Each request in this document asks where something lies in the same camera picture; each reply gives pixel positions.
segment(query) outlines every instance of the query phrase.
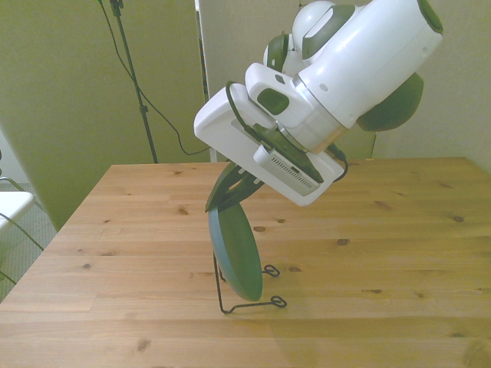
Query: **chair leg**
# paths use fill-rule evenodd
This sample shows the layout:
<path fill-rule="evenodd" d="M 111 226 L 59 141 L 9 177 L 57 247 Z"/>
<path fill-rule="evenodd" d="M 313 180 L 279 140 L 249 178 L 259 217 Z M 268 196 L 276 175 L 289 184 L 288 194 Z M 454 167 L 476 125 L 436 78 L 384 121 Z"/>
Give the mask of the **chair leg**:
<path fill-rule="evenodd" d="M 3 272 L 0 271 L 0 275 L 3 276 L 4 278 L 6 278 L 7 280 L 9 280 L 11 283 L 13 283 L 14 285 L 16 285 L 17 283 L 12 280 L 8 275 L 4 274 Z"/>
<path fill-rule="evenodd" d="M 7 176 L 2 176 L 0 177 L 0 182 L 5 181 L 5 182 L 10 182 L 19 192 L 26 192 L 24 188 L 22 188 L 15 180 L 8 178 Z M 46 212 L 42 206 L 41 203 L 38 202 L 37 196 L 34 194 L 35 198 L 35 205 L 39 207 L 39 209 L 43 212 Z"/>
<path fill-rule="evenodd" d="M 27 231 L 25 231 L 17 222 L 15 222 L 14 220 L 12 220 L 10 217 L 8 217 L 7 215 L 4 215 L 3 213 L 0 212 L 0 217 L 3 217 L 5 220 L 7 220 L 8 222 L 10 222 L 11 224 L 13 224 L 15 227 L 17 227 L 21 232 L 23 232 L 25 234 L 25 236 L 27 236 L 29 239 L 31 239 L 31 241 L 36 244 L 36 246 L 41 249 L 41 251 L 44 251 L 44 248 L 41 247 L 39 245 L 39 243 L 37 241 L 35 241 L 29 234 Z"/>

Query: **wood grain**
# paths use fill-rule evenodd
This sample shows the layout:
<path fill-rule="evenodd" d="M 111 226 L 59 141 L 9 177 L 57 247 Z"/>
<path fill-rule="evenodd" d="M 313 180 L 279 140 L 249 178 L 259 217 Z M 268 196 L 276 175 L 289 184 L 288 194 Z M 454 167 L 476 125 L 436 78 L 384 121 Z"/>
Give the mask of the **wood grain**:
<path fill-rule="evenodd" d="M 0 304 L 0 367 L 491 366 L 479 168 L 353 161 L 307 207 L 261 188 L 243 207 L 282 272 L 263 298 L 288 306 L 225 316 L 204 213 L 224 167 L 112 166 Z"/>

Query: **plate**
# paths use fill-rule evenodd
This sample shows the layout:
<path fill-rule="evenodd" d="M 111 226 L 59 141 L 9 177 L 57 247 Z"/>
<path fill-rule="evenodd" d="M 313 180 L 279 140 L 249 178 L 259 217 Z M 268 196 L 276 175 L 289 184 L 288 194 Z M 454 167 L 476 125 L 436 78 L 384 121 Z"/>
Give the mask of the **plate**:
<path fill-rule="evenodd" d="M 242 299 L 258 301 L 262 295 L 262 268 L 247 216 L 237 203 L 208 212 L 213 251 L 223 277 Z"/>

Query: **metal bracket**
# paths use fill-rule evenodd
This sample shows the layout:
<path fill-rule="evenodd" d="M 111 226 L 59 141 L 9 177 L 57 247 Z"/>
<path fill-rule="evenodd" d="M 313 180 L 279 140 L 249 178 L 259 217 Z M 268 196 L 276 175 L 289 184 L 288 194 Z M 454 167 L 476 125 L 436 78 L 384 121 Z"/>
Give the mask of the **metal bracket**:
<path fill-rule="evenodd" d="M 266 301 L 263 303 L 249 303 L 249 304 L 237 304 L 234 305 L 231 309 L 228 311 L 223 309 L 223 302 L 222 302 L 222 291 L 220 289 L 220 278 L 226 282 L 226 279 L 223 278 L 222 275 L 222 270 L 219 270 L 219 267 L 216 263 L 216 257 L 215 253 L 213 253 L 213 264 L 215 266 L 215 280 L 216 280 L 216 291 L 218 292 L 218 302 L 220 304 L 220 310 L 224 314 L 231 314 L 236 308 L 244 308 L 244 307 L 258 307 L 261 305 L 274 305 L 275 307 L 278 308 L 284 308 L 287 306 L 286 300 L 283 299 L 282 297 L 279 297 L 278 295 L 273 295 L 270 299 L 270 301 Z M 268 274 L 274 278 L 278 277 L 280 275 L 279 269 L 277 269 L 275 266 L 272 264 L 267 264 L 264 266 L 264 271 L 262 272 L 263 274 Z"/>

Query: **wall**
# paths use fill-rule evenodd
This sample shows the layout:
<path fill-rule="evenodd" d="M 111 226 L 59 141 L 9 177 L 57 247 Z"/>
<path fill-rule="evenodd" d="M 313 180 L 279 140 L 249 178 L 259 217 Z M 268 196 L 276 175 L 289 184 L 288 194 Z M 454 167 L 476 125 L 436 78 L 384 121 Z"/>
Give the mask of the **wall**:
<path fill-rule="evenodd" d="M 364 5 L 368 0 L 338 0 L 338 4 Z M 292 32 L 298 0 L 200 0 L 201 27 L 209 94 L 227 81 L 244 83 L 250 64 L 262 63 L 265 47 L 282 31 Z M 374 133 L 356 126 L 337 141 L 348 158 L 371 156 Z"/>
<path fill-rule="evenodd" d="M 491 173 L 491 8 L 487 0 L 433 0 L 443 43 L 418 71 L 415 116 L 378 133 L 374 157 L 465 156 Z"/>
<path fill-rule="evenodd" d="M 124 5 L 141 88 L 189 151 L 204 148 L 193 135 L 204 102 L 194 1 Z M 111 164 L 152 162 L 133 83 L 97 1 L 1 1 L 0 65 L 0 126 L 56 228 Z M 160 162 L 208 160 L 206 152 L 182 154 L 153 111 L 149 121 Z"/>
<path fill-rule="evenodd" d="M 14 151 L 12 151 L 12 148 L 8 144 L 7 138 L 5 138 L 1 130 L 0 150 L 2 150 L 2 159 L 0 159 L 0 169 L 2 170 L 2 176 L 7 176 L 15 180 L 16 182 L 29 183 L 28 177 L 25 175 L 24 170 L 21 168 L 21 164 L 18 163 Z"/>

